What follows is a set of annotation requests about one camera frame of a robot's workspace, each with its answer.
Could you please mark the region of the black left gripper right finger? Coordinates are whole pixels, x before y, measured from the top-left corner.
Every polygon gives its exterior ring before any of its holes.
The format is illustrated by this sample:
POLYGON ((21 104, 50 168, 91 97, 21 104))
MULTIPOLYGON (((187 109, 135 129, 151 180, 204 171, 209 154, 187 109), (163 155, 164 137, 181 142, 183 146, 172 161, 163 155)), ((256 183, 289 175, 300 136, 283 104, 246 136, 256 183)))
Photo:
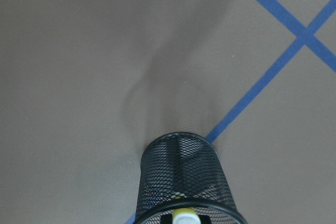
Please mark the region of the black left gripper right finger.
POLYGON ((201 221, 201 224, 212 224, 212 221, 211 221, 211 218, 210 216, 207 216, 207 215, 199 215, 198 216, 200 221, 201 221))

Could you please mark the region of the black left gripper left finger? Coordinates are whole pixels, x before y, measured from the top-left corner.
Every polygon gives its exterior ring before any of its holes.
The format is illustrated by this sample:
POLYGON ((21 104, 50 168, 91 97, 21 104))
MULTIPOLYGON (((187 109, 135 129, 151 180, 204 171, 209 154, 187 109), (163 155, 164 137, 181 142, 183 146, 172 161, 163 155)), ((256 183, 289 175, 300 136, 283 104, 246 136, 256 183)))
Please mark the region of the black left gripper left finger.
POLYGON ((173 223, 172 215, 162 215, 160 217, 160 224, 172 224, 172 223, 173 223))

